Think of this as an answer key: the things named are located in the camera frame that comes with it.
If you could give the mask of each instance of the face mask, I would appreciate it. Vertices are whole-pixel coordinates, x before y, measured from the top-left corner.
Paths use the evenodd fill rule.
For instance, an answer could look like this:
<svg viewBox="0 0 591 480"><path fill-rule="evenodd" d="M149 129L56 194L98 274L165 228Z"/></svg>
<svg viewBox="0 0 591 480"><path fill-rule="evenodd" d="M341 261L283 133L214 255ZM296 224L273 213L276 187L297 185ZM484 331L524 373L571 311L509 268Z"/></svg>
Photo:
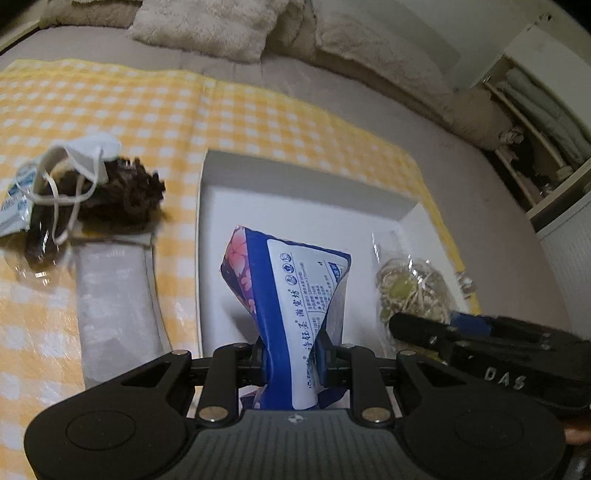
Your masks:
<svg viewBox="0 0 591 480"><path fill-rule="evenodd" d="M70 142L60 142L50 147L39 157L37 173L32 185L23 186L17 178L15 185L28 200L36 205L53 205L51 237L56 245L61 245L68 238L69 231L72 229L80 211L80 204L92 196L98 184L109 181L105 161L116 159L120 153L121 143L115 137L106 133L98 133ZM57 190L56 181L50 175L53 168L63 160L67 160L69 166L79 174L74 196L60 194ZM92 184L86 192L82 193L82 187L86 179L90 180ZM45 182L49 184L52 195L40 195L38 193L45 185ZM64 231L59 236L56 236L59 207L63 205L73 206L72 213Z"/></svg>

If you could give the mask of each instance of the pillow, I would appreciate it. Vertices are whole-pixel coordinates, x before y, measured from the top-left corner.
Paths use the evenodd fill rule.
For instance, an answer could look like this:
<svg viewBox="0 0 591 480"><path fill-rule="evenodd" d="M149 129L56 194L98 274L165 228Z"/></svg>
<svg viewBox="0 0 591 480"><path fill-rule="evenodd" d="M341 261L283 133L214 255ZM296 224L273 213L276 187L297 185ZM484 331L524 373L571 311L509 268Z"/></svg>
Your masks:
<svg viewBox="0 0 591 480"><path fill-rule="evenodd" d="M291 43L286 43L285 39L289 38L289 35L285 32L294 30L297 31L295 38ZM300 59L345 77L359 80L382 95L393 98L413 112L417 112L439 125L444 125L442 118L427 105L401 90L389 80L353 60L346 60L338 55L316 49L316 18L310 0L306 0L304 3L301 22L287 15L287 11L280 15L277 26L267 39L267 48L274 53Z"/></svg>
<svg viewBox="0 0 591 480"><path fill-rule="evenodd" d="M288 0L144 0L129 32L154 45L255 63L287 4Z"/></svg>
<svg viewBox="0 0 591 480"><path fill-rule="evenodd" d="M458 137L484 150L496 150L501 135L512 127L511 119L480 88L457 92L449 109L448 129Z"/></svg>
<svg viewBox="0 0 591 480"><path fill-rule="evenodd" d="M446 120L453 91L420 48L390 32L351 1L312 0L316 47L389 80Z"/></svg>
<svg viewBox="0 0 591 480"><path fill-rule="evenodd" d="M41 15L39 27L93 25L128 28L140 6L141 2L129 0L104 0L84 5L72 0L51 0Z"/></svg>

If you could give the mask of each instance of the ear loop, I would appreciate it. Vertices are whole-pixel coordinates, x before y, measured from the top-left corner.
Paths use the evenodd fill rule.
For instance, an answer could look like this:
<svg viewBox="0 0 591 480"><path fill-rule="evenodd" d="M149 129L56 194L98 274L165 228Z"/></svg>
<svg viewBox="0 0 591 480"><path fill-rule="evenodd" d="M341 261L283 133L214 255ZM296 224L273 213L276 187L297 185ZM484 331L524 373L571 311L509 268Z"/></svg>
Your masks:
<svg viewBox="0 0 591 480"><path fill-rule="evenodd" d="M99 182L99 166L100 161L103 156L103 148L96 147L95 154L93 156L92 168L94 178L92 179L92 185L90 186L88 192L82 194L82 187L84 185L85 176L82 173L78 174L78 179L76 180L76 195L74 197L69 197L67 195L61 195L57 190L56 181L48 174L47 170L43 170L41 176L44 180L47 181L51 188L52 196L46 195L38 195L33 192L28 192L23 189L18 182L16 183L18 189L33 203L37 205L53 205L53 226L51 227L51 238L55 242L56 245L63 244L67 239L70 230L74 227L74 223L78 218L78 213L80 212L80 204L88 200L92 194L96 190L96 186ZM68 220L68 224L66 228L61 233L60 236L56 238L56 230L57 230L57 221L60 215L60 205L73 205L72 214L70 215L70 219Z"/></svg>

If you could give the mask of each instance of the gray bedsheet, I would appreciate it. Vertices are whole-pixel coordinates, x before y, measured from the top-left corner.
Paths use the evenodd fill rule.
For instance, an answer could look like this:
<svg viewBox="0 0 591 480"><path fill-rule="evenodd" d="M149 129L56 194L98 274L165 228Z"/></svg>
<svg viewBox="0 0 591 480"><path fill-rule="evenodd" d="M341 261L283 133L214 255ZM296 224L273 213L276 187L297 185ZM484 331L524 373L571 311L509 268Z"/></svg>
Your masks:
<svg viewBox="0 0 591 480"><path fill-rule="evenodd" d="M286 57L264 55L244 65L149 47L125 31L60 27L39 31L0 56L119 63L137 69L187 69L261 86L313 103L406 149L452 233L484 313L570 328L563 299L525 213L474 147L357 81Z"/></svg>

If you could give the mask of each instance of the plastic bag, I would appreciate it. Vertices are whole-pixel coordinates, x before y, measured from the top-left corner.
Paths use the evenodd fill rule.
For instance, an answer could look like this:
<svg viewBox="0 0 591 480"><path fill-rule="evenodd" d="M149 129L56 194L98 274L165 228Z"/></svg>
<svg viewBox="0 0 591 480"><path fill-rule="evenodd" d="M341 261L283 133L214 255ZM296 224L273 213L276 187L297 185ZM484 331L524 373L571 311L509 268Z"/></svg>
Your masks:
<svg viewBox="0 0 591 480"><path fill-rule="evenodd" d="M456 306L443 276L429 260L402 253L393 232L392 235L374 235L374 251L378 261L377 317L385 355L393 358L405 349L429 354L419 347L394 339L388 322L392 315L403 312L449 324L451 312Z"/></svg>
<svg viewBox="0 0 591 480"><path fill-rule="evenodd" d="M73 239L86 388L171 350L156 294L152 238Z"/></svg>
<svg viewBox="0 0 591 480"><path fill-rule="evenodd" d="M342 341L350 264L342 252L236 228L221 272L254 318L267 352L267 386L254 408L305 410L345 393L321 387L312 347L321 328L334 345Z"/></svg>
<svg viewBox="0 0 591 480"><path fill-rule="evenodd" d="M164 183L120 151L115 137L98 133L57 142L19 169L0 209L0 236L13 234L5 258L17 278L50 283L78 218L145 228Z"/></svg>

